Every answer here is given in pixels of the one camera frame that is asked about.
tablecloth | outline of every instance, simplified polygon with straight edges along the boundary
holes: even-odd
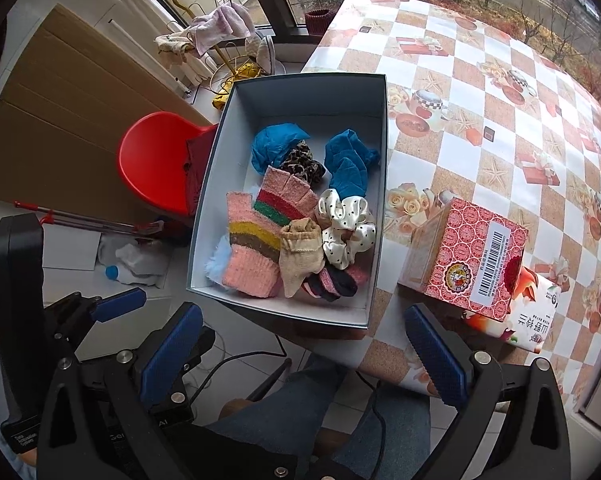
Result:
[[[303,72],[384,73],[389,111],[369,331],[362,340],[321,340],[311,348],[435,394],[402,322],[415,292],[397,279],[411,231],[436,197],[456,194],[526,227],[523,264],[561,286],[540,355],[551,361],[565,409],[573,410],[601,348],[601,106],[528,45],[418,0],[344,0]],[[412,204],[407,212],[415,198],[418,211]],[[442,319],[472,346],[480,335],[452,318]],[[489,345],[500,362],[530,364],[538,356],[485,339],[473,343]]]

red chair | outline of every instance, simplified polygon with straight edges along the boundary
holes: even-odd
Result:
[[[186,141],[217,126],[196,126],[171,112],[155,112],[143,117],[120,141],[120,177],[154,208],[173,218],[189,218],[184,171],[188,160]]]

gray cardboard box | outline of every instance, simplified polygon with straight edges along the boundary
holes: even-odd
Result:
[[[305,73],[240,81],[225,106],[200,194],[189,260],[188,290],[229,305],[318,323],[367,328],[373,304],[385,210],[387,158],[387,85],[382,74]],[[250,192],[263,177],[251,165],[251,145],[265,126],[296,123],[304,129],[315,160],[325,160],[325,144],[348,128],[368,148],[380,152],[369,171],[366,198],[376,218],[375,249],[357,254],[356,263],[370,279],[352,298],[333,303],[299,290],[293,298],[252,298],[221,288],[205,276],[205,263],[228,230],[229,191]],[[313,190],[320,195],[331,175]]]

screw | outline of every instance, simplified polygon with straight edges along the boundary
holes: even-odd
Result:
[[[536,363],[536,366],[544,372],[549,370],[549,368],[551,367],[551,364],[549,364],[549,361],[547,361],[544,357],[539,357],[534,362]]]
[[[125,364],[128,363],[132,360],[134,354],[132,353],[131,350],[121,350],[120,352],[118,352],[116,354],[116,360],[120,363],[120,364]]]
[[[60,361],[58,361],[58,368],[61,370],[67,370],[71,366],[71,359],[68,357],[63,357]]]
[[[487,352],[476,352],[474,359],[482,365],[488,365],[491,362],[491,356]]]
[[[176,404],[180,404],[181,402],[184,402],[185,396],[183,394],[181,394],[180,392],[176,392],[174,394],[172,394],[172,402],[175,402]]]

car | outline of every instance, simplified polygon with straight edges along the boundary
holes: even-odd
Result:
[[[589,0],[578,0],[578,3],[583,6],[584,10],[586,10],[594,20],[597,22],[600,21],[600,15],[598,14],[598,11],[593,3],[591,3]]]

